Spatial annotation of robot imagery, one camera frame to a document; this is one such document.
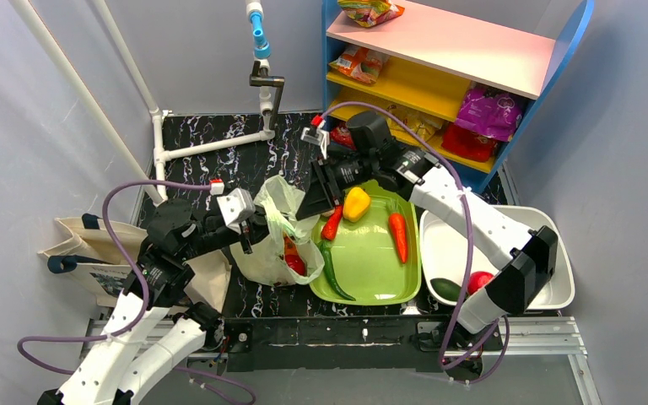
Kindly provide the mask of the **translucent white plastic bag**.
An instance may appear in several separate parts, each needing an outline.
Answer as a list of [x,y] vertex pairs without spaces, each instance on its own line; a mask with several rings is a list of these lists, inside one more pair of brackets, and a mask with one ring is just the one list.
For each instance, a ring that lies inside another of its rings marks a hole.
[[[268,286],[307,285],[322,275],[324,259],[312,239],[312,231],[320,216],[307,219],[295,217],[305,193],[276,175],[266,179],[254,197],[255,206],[265,213],[268,235],[252,245],[252,253],[243,252],[239,244],[230,246],[231,254],[242,275],[255,283]],[[298,274],[285,261],[285,239],[304,263],[304,273]]]

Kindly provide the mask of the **red strawberry fruit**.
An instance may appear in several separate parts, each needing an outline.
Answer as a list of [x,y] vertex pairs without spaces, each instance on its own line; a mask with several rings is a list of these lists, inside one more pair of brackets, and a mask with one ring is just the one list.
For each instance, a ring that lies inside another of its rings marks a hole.
[[284,260],[288,267],[299,276],[304,277],[307,275],[307,266],[300,256],[296,254],[287,254],[284,256]]

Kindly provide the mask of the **beige canvas tote bag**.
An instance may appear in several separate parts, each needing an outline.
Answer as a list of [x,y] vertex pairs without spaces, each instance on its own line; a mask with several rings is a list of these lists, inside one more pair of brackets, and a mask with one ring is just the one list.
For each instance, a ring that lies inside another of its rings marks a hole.
[[[106,231],[103,219],[85,213],[80,217],[56,218],[55,224],[65,240],[38,252],[46,261],[47,269],[78,282],[95,297],[97,305],[115,307],[132,269]],[[201,301],[221,311],[231,276],[228,258],[222,251],[213,251],[186,264],[195,276],[185,287],[185,298],[170,314],[183,312],[191,303]]]

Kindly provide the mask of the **red orange tomato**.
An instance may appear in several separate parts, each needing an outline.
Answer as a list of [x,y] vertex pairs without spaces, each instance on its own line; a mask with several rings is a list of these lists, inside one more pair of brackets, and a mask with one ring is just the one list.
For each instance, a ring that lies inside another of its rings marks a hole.
[[294,241],[289,238],[287,235],[283,236],[283,242],[284,242],[284,255],[285,256],[298,256],[298,250],[297,246],[294,243]]

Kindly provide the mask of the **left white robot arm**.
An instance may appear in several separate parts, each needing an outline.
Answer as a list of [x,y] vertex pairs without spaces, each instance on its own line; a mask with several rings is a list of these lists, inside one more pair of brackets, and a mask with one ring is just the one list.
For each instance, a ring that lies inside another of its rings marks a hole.
[[181,199],[160,204],[146,229],[136,268],[119,294],[110,320],[60,387],[44,391],[39,404],[138,404],[187,355],[200,349],[220,313],[194,302],[145,352],[150,332],[186,295],[195,272],[189,260],[239,243],[245,252],[269,234],[265,211],[236,189],[197,217]]

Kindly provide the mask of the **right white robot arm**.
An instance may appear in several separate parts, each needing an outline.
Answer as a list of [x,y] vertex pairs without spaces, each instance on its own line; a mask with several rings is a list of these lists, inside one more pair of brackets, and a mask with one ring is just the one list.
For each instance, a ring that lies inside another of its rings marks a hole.
[[462,190],[451,169],[433,154],[399,143],[386,119],[365,111],[346,123],[355,150],[315,159],[297,219],[334,209],[344,192],[367,181],[432,213],[465,238],[498,269],[484,287],[466,298],[456,323],[470,334],[502,316],[523,313],[554,274],[559,237],[511,219],[479,196]]

